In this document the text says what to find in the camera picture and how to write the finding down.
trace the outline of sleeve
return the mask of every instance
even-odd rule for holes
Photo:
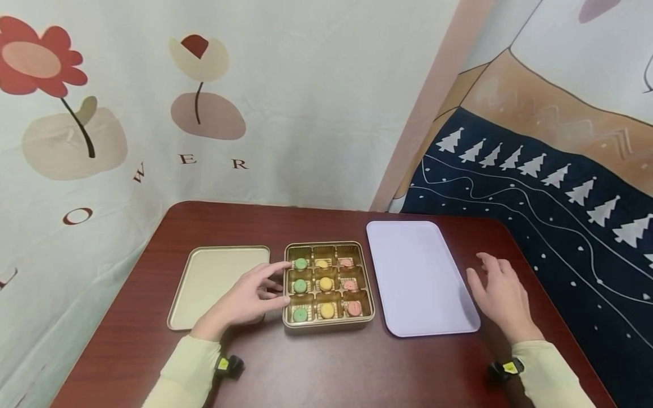
[[[211,391],[220,344],[183,337],[142,408],[201,408]]]
[[[519,375],[524,391],[536,408],[594,407],[578,377],[548,341],[523,341],[513,345],[513,356],[524,364]]]

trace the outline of red flower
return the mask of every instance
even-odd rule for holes
[[[198,59],[202,59],[202,55],[208,48],[208,41],[201,35],[191,34],[182,40],[182,45]]]
[[[61,27],[48,28],[43,37],[23,21],[0,17],[0,89],[27,95],[37,89],[56,97],[68,95],[64,82],[81,86],[86,74],[75,65],[82,54],[71,50],[71,38]]]

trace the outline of flower stem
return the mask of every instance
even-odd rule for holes
[[[648,71],[648,69],[651,66],[651,61],[653,61],[653,55],[648,60],[648,63],[646,64],[646,68],[644,68],[644,83],[646,84],[646,87],[648,88],[648,91],[645,91],[643,93],[649,93],[649,92],[653,91],[653,87],[651,86],[651,84],[648,83],[648,79],[646,79],[646,72]]]
[[[7,279],[7,282],[0,281],[0,289],[4,288],[7,285],[7,283],[9,283],[11,279],[14,279],[14,276],[16,276],[17,274],[18,274],[18,268],[14,268],[14,274],[11,275],[9,279]]]
[[[195,119],[197,119],[198,125],[202,124],[202,122],[200,122],[200,112],[197,110],[197,104],[200,101],[200,91],[202,90],[202,85],[204,85],[204,82],[200,82],[200,87],[197,88],[197,93],[195,94]]]
[[[88,133],[86,132],[86,129],[84,128],[84,125],[82,125],[82,122],[80,122],[79,119],[77,119],[77,116],[75,113],[72,111],[70,106],[68,106],[68,103],[64,98],[60,98],[61,102],[63,102],[63,105],[66,107],[68,112],[72,115],[72,118],[75,119],[75,122],[77,122],[77,126],[79,126],[80,130],[82,131],[82,135],[84,135],[84,140],[86,141],[86,147],[88,148],[88,157],[91,159],[95,158],[95,147],[93,146],[93,142],[91,141],[91,138],[89,137]]]

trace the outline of finger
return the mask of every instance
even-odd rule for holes
[[[281,286],[280,284],[276,283],[275,281],[271,281],[269,279],[263,279],[259,286],[264,287],[264,288],[268,288],[268,289],[274,289],[277,292],[281,292],[283,290],[283,286]]]
[[[495,257],[485,252],[479,252],[476,254],[476,256],[479,257],[481,261],[483,261],[483,264],[488,271],[488,279],[490,279],[493,275],[496,276],[497,274],[501,273],[499,261]]]
[[[290,298],[288,296],[277,296],[274,299],[264,300],[261,303],[261,312],[267,313],[287,306],[290,303]]]
[[[508,262],[505,259],[500,259],[498,262],[499,262],[499,267],[501,268],[501,272],[503,272],[507,277],[519,280],[519,278],[517,277],[517,273],[510,265],[510,262]]]
[[[257,276],[263,280],[270,277],[275,272],[281,272],[284,268],[290,268],[291,265],[292,264],[290,262],[276,262],[269,264],[268,266],[265,266],[263,269],[259,270],[257,272]]]
[[[259,299],[261,299],[261,300],[274,299],[274,298],[279,296],[276,293],[266,292],[265,290],[261,290],[261,289],[257,290],[256,294],[259,295]]]
[[[470,284],[471,294],[474,296],[476,303],[481,306],[481,304],[485,302],[485,296],[487,296],[487,293],[481,283],[481,278],[479,278],[473,268],[467,268],[467,282]]]
[[[263,268],[265,268],[266,266],[269,266],[269,265],[270,264],[266,264],[266,263],[258,264],[255,267],[253,267],[252,269],[250,269],[248,274],[255,275],[255,274],[259,273]]]
[[[276,283],[283,283],[283,274],[272,274],[270,280]]]

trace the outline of green macaron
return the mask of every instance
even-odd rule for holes
[[[305,293],[308,286],[306,281],[303,279],[297,279],[295,283],[293,283],[293,288],[295,289],[295,293]]]
[[[293,312],[293,321],[294,322],[305,322],[308,320],[308,312],[303,307],[295,309]]]
[[[297,258],[295,260],[295,269],[297,270],[305,270],[308,268],[308,261],[304,258]]]

